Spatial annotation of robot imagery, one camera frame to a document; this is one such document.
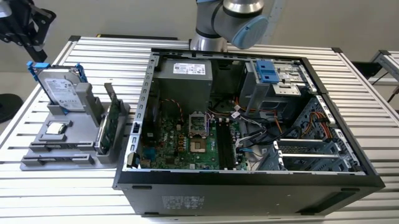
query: white label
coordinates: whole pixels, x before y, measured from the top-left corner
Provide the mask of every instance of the white label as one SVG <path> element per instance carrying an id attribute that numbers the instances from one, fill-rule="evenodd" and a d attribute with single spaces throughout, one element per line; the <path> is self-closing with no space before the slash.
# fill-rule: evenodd
<path id="1" fill-rule="evenodd" d="M 240 113 L 236 111 L 234 112 L 234 114 L 231 115 L 232 118 L 236 118 L 240 115 Z"/>
<path id="2" fill-rule="evenodd" d="M 66 79 L 47 78 L 44 80 L 51 93 L 62 107 L 71 111 L 83 110 L 83 105 L 78 97 L 74 84 Z"/>
<path id="3" fill-rule="evenodd" d="M 239 111 L 239 109 L 242 109 L 242 107 L 239 105 L 235 105 L 235 110 Z"/>
<path id="4" fill-rule="evenodd" d="M 190 75 L 206 75 L 206 65 L 204 64 L 175 63 L 174 73 L 175 74 L 190 74 Z"/>

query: blue drive bay latch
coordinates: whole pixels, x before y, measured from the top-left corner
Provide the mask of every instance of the blue drive bay latch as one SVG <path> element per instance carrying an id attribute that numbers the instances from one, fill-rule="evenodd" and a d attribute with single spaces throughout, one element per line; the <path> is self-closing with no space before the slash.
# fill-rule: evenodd
<path id="1" fill-rule="evenodd" d="M 256 60 L 255 69 L 262 83 L 279 83 L 279 74 L 272 61 Z"/>

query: floor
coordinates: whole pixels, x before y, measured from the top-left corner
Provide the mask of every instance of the floor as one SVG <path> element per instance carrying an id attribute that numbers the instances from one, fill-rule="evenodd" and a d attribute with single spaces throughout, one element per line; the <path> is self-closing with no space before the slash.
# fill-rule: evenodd
<path id="1" fill-rule="evenodd" d="M 0 80 L 0 94 L 16 94 L 24 101 L 38 85 L 28 72 L 0 72 Z M 9 121 L 0 123 L 0 134 L 3 133 L 8 123 Z"/>

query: orange wire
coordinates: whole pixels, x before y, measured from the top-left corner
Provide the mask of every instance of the orange wire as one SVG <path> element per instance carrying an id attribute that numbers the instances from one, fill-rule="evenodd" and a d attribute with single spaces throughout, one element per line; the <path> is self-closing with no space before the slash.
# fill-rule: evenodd
<path id="1" fill-rule="evenodd" d="M 323 114 L 322 112 L 316 112 L 316 113 L 318 113 L 323 118 L 326 118 L 326 116 L 324 116 L 324 114 Z M 330 131 L 330 128 L 327 127 L 327 125 L 322 123 L 322 127 L 323 127 L 323 129 L 324 129 L 324 131 L 326 131 L 326 135 L 327 135 L 327 137 L 328 137 L 328 138 L 332 138 L 332 134 L 331 134 L 331 131 Z"/>
<path id="2" fill-rule="evenodd" d="M 259 111 L 263 111 L 263 112 L 274 112 L 274 113 L 275 113 L 275 124 L 276 124 L 276 126 L 278 126 L 278 128 L 279 128 L 280 133 L 283 133 L 283 130 L 282 130 L 282 127 L 280 127 L 280 124 L 279 124 L 279 120 L 278 120 L 278 118 L 276 118 L 276 110 L 259 110 Z"/>
<path id="3" fill-rule="evenodd" d="M 300 137 L 303 137 L 303 136 L 310 132 L 310 130 L 312 129 L 312 122 L 314 122 L 314 120 L 312 120 L 312 115 L 314 115 L 314 114 L 315 114 L 315 115 L 318 116 L 318 118 L 319 118 L 319 114 L 315 113 L 315 112 L 311 112 L 311 115 L 310 115 L 310 123 L 307 124 L 304 133 L 302 134 Z"/>

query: white wall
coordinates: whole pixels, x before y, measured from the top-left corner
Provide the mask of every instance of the white wall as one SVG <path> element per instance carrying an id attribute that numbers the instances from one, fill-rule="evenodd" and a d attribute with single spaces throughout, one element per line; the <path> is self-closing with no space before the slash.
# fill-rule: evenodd
<path id="1" fill-rule="evenodd" d="M 71 35 L 99 33 L 192 37 L 195 0 L 35 0 L 52 10 L 46 52 L 52 61 Z M 370 60 L 379 49 L 399 49 L 398 0 L 287 0 L 271 44 L 340 47 L 350 59 Z M 25 71 L 29 56 L 0 42 L 0 71 Z"/>
<path id="2" fill-rule="evenodd" d="M 340 47 L 368 61 L 379 49 L 399 50 L 398 0 L 288 0 L 275 45 Z"/>

